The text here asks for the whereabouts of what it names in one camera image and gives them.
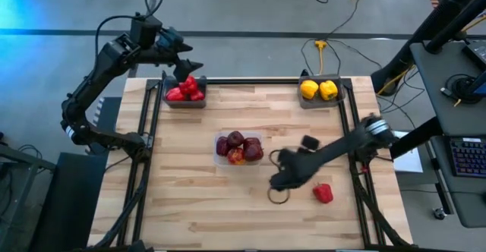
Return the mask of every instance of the red bell pepper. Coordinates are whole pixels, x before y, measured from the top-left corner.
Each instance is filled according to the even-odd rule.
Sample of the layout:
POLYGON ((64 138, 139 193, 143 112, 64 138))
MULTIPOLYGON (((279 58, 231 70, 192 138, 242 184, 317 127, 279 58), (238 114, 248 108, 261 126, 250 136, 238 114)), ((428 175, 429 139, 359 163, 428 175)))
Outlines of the red bell pepper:
POLYGON ((192 94, 197 91, 197 81, 193 76, 188 76, 184 82, 179 83, 179 88, 183 94, 192 94))
POLYGON ((181 89, 177 87, 170 89, 166 94, 166 98, 168 101, 185 101, 184 94, 181 93, 181 89))
POLYGON ((312 189, 312 192, 321 203, 329 203, 334 199, 331 186, 328 184, 319 184, 312 189))
POLYGON ((192 93, 191 94, 191 100, 192 101, 204 100, 203 92, 197 90, 195 93, 192 93))

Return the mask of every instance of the keyboard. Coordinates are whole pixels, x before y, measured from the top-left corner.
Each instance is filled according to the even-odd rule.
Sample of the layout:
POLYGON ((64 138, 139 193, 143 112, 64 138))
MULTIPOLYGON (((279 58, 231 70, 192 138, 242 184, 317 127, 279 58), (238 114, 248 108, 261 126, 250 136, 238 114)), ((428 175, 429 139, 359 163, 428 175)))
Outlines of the keyboard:
POLYGON ((450 138, 454 175, 486 178, 486 140, 450 138))

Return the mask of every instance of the concrete floor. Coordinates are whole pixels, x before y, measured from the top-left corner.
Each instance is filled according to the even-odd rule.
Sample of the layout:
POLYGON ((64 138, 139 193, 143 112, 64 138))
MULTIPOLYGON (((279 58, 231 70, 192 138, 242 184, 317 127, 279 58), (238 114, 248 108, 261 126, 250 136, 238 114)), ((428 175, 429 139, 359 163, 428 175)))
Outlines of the concrete floor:
MULTIPOLYGON (((94 30, 105 17, 145 11, 143 0, 3 0, 1 28, 94 30)), ((165 25, 185 31, 330 32, 351 13, 350 0, 165 0, 156 16, 165 25)), ((341 33, 410 34, 431 12, 429 0, 361 0, 352 21, 341 33)), ((104 29, 126 30, 126 20, 104 29)), ((475 33, 486 27, 475 28, 475 33)), ((101 36, 101 44, 112 37, 101 36)), ((186 38, 194 51, 183 56, 205 64, 198 74, 209 77, 296 76, 305 68, 296 38, 186 38)), ((343 42, 385 65, 400 49, 402 40, 344 39, 343 42)), ((341 75, 369 75, 377 66, 339 43, 332 43, 342 60, 341 75)), ((318 69, 318 53, 311 44, 305 50, 311 67, 318 69)), ((59 153, 82 153, 59 126, 61 102, 80 83, 93 64, 92 36, 0 36, 0 131, 12 146, 31 143, 44 157, 55 161, 59 153)), ((161 68, 141 65, 139 77, 158 77, 161 68)), ((337 60, 324 51, 324 71, 336 73, 337 60)), ((120 96, 126 75, 110 83, 102 96, 120 96)), ((419 75, 411 83, 423 87, 419 75)), ((400 91, 396 103, 416 92, 400 91)), ((434 116, 423 93, 405 111, 416 125, 434 116)), ((92 107, 88 116, 93 115, 92 107)), ((412 128, 400 112, 385 114, 395 128, 412 128)), ((437 221, 430 209, 439 206, 435 194, 403 192, 412 236, 421 247, 484 251, 486 229, 463 228, 456 216, 437 221)))

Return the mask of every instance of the butcher block tabletop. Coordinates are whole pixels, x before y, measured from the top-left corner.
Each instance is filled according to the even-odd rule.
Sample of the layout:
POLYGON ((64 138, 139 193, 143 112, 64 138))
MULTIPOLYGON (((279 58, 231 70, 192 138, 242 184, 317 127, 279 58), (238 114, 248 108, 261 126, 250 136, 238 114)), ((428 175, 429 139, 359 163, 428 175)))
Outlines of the butcher block tabletop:
MULTIPOLYGON (((359 116, 379 114, 371 79, 351 79, 359 116)), ((127 80, 117 132, 137 131, 146 81, 127 80)), ((323 145, 342 137, 337 107, 304 110, 298 104, 296 92, 296 85, 284 84, 208 85, 205 109, 171 109, 165 103, 161 105, 140 234, 147 247, 363 248, 346 155, 329 162, 307 184, 292 190, 287 203, 276 205, 267 198, 270 176, 277 173, 268 159, 270 151, 295 148, 305 134, 316 137, 323 145), (261 133, 265 157, 259 168, 228 170, 214 165, 216 133, 234 130, 261 133), (334 196, 331 203, 322 204, 314 199, 311 190, 317 183, 331 186, 334 196)), ((347 99, 346 106, 353 128, 347 99)), ((146 130, 152 110, 151 105, 146 130)), ((378 153, 389 156, 388 150, 378 153)), ((112 152, 108 165, 124 157, 121 150, 112 152)), ((99 241, 120 214, 130 163, 127 160, 105 173, 89 245, 99 241)), ((374 159, 371 171, 381 212, 401 237, 412 243, 392 162, 374 159)), ((274 200, 285 195, 272 193, 274 200)), ((131 240, 135 212, 129 222, 127 240, 131 240)), ((377 243, 369 212, 367 219, 372 242, 377 243)))

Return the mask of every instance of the plastic container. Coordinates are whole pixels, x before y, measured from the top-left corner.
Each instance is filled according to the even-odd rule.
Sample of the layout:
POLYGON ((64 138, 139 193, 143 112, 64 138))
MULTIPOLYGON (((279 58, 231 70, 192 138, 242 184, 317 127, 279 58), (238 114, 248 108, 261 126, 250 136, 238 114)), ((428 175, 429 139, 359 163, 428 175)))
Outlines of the plastic container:
MULTIPOLYGON (((223 136, 228 137, 228 134, 230 133, 232 132, 221 131, 217 133, 216 136, 214 137, 214 148, 213 148, 214 165, 220 167, 221 169, 238 169, 242 167, 258 168, 261 164, 262 159, 257 161, 246 162, 244 165, 233 165, 230 162, 228 162, 228 159, 225 156, 219 156, 216 154, 216 142, 218 141, 218 138, 223 136)), ((262 141, 261 133, 256 131, 240 131, 240 133, 243 135, 244 138, 249 138, 249 137, 258 138, 258 140, 261 143, 261 148, 264 149, 264 142, 262 141)))
POLYGON ((327 74, 320 76, 303 76, 298 80, 297 87, 298 101, 303 109, 317 109, 317 108, 330 108, 337 106, 341 101, 346 98, 344 86, 341 82, 341 77, 335 74, 327 74), (319 90, 314 95, 313 99, 305 99, 301 94, 301 84, 305 80, 313 80, 315 83, 331 80, 337 87, 337 96, 331 100, 324 100, 320 97, 319 90))
POLYGON ((176 88, 179 86, 179 83, 175 79, 175 77, 166 77, 164 78, 163 84, 163 91, 162 91, 162 98, 169 107, 173 109, 202 109, 206 107, 206 87, 207 87, 207 79, 205 76, 201 76, 197 81, 197 88, 204 94, 204 100, 198 101, 169 101, 166 98, 166 94, 170 89, 176 88))

